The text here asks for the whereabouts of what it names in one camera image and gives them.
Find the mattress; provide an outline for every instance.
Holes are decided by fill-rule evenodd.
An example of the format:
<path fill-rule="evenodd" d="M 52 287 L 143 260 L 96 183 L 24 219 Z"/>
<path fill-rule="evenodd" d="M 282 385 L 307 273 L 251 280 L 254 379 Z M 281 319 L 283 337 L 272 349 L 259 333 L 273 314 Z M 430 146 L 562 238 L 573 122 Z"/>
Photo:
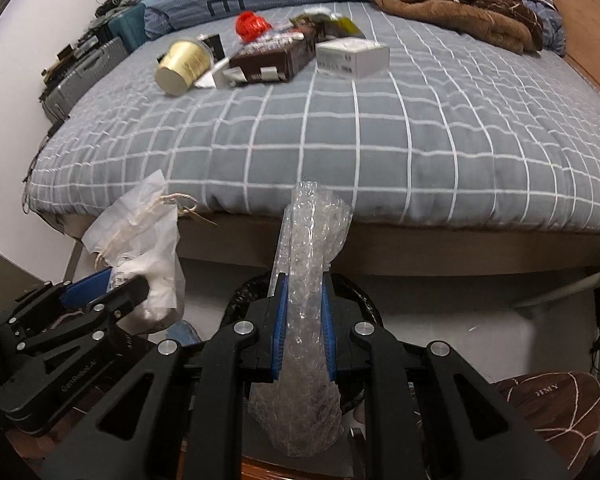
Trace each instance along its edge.
<path fill-rule="evenodd" d="M 99 215 L 162 170 L 211 210 L 279 216 L 298 180 L 362 221 L 600 232 L 600 94 L 552 52 L 519 56 L 372 4 L 336 3 L 391 51 L 388 73 L 347 80 L 309 64 L 290 83 L 166 96 L 147 43 L 97 83 L 36 161 L 32 210 Z M 280 22 L 302 11 L 261 14 Z"/>

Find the bubble wrap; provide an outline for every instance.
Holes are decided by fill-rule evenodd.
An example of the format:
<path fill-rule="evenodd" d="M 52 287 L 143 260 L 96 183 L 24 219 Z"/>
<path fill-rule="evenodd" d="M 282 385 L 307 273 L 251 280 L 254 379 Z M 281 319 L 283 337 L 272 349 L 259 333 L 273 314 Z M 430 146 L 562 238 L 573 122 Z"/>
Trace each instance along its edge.
<path fill-rule="evenodd" d="M 350 222 L 345 202 L 315 182 L 301 182 L 280 229 L 269 295 L 278 273 L 287 274 L 282 370 L 273 384 L 253 385 L 249 410 L 289 456 L 324 451 L 342 433 L 340 393 L 328 378 L 320 311 L 322 273 L 344 245 Z"/>

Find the gold cup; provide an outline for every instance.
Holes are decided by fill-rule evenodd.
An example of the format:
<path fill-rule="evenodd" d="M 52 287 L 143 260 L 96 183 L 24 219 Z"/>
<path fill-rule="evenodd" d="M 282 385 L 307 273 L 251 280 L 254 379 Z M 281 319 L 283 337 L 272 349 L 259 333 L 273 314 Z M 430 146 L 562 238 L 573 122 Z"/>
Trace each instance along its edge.
<path fill-rule="evenodd" d="M 155 82 L 167 94 L 184 94 L 200 76 L 213 66 L 209 47 L 195 40 L 171 44 L 155 70 Z"/>

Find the small white box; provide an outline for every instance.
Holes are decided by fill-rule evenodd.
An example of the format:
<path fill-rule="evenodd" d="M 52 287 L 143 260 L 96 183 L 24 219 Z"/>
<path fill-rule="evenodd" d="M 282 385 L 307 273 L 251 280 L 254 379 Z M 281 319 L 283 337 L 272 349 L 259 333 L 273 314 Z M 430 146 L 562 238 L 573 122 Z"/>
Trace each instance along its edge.
<path fill-rule="evenodd" d="M 318 72 L 344 77 L 366 77 L 389 69 L 389 47 L 377 41 L 341 38 L 315 46 Z"/>

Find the silver screw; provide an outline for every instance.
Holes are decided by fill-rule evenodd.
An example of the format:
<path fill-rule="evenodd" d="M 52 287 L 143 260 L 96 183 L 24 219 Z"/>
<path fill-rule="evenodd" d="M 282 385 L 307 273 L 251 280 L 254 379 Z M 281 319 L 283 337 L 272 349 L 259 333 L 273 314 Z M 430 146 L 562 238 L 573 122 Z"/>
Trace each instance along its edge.
<path fill-rule="evenodd" d="M 162 355 L 171 355 L 178 349 L 178 343 L 173 339 L 165 339 L 158 345 L 158 352 Z"/>
<path fill-rule="evenodd" d="M 431 343 L 431 353 L 438 357 L 446 357 L 451 352 L 451 348 L 444 341 L 436 341 Z"/>
<path fill-rule="evenodd" d="M 240 335 L 246 335 L 253 332 L 253 323 L 251 321 L 238 321 L 234 325 L 234 332 Z"/>
<path fill-rule="evenodd" d="M 353 330 L 360 335 L 372 335 L 372 333 L 376 330 L 376 327 L 367 321 L 360 321 L 359 323 L 356 323 L 355 327 L 353 327 Z"/>

